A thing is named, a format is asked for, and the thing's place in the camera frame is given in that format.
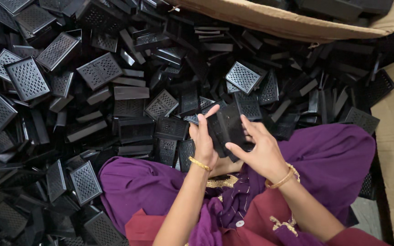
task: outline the gold trim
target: gold trim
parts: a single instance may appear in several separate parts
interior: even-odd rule
[[[209,188],[217,188],[217,187],[230,187],[233,188],[233,185],[238,181],[238,178],[233,176],[233,175],[229,175],[229,179],[227,180],[208,180],[206,183],[206,187]]]

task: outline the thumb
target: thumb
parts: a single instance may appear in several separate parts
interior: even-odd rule
[[[247,162],[249,159],[249,154],[245,152],[242,148],[234,143],[226,143],[226,148],[229,149],[236,157],[240,158],[241,160]]]

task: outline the forearm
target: forearm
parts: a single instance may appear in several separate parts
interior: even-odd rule
[[[198,222],[209,172],[192,164],[153,246],[184,246]]]
[[[302,231],[326,242],[345,229],[294,177],[279,190]]]

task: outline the hand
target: hand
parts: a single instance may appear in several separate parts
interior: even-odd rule
[[[207,114],[205,114],[205,118],[208,118],[209,116],[215,114],[218,110],[220,109],[220,105],[215,105],[213,106]],[[198,136],[199,133],[199,127],[194,124],[194,123],[189,123],[189,136],[191,139],[195,140]],[[241,170],[241,167],[243,166],[244,161],[239,160],[237,162],[232,162],[232,160],[229,157],[225,158],[220,158],[218,157],[213,170],[209,174],[209,177],[215,177],[219,175],[224,175],[232,172],[239,172]]]
[[[209,112],[205,115],[198,114],[199,126],[191,123],[189,126],[189,135],[194,140],[194,145],[196,147],[194,159],[203,163],[213,169],[220,158],[217,152],[214,150],[212,144],[212,138],[209,136],[207,131],[207,120],[206,118],[215,114],[217,110],[220,109],[220,105],[215,105]]]
[[[281,181],[288,174],[289,167],[285,164],[276,139],[262,123],[252,123],[244,115],[241,115],[241,121],[246,140],[255,143],[255,147],[249,153],[234,143],[226,143],[226,148],[272,183]]]

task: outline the gold embroidery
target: gold embroidery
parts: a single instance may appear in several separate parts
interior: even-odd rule
[[[233,188],[233,184],[235,184],[238,181],[238,178],[232,175],[229,175],[230,178],[227,180],[208,180],[206,183],[206,187],[209,188],[216,188],[220,187],[222,188],[223,186],[227,186],[230,188]]]
[[[297,234],[297,232],[296,232],[296,229],[294,228],[294,226],[296,225],[296,221],[293,219],[293,216],[292,216],[292,219],[290,219],[290,220],[288,220],[288,222],[290,222],[290,223],[287,223],[287,222],[283,222],[282,224],[281,224],[281,222],[279,222],[275,217],[273,217],[273,216],[270,216],[270,220],[271,221],[273,221],[274,223],[275,223],[275,225],[273,226],[273,231],[276,231],[279,227],[281,227],[281,226],[286,226],[287,228],[288,228],[288,230],[290,230],[290,232],[292,232],[292,233],[294,233],[294,235],[297,237],[298,236],[298,234]]]

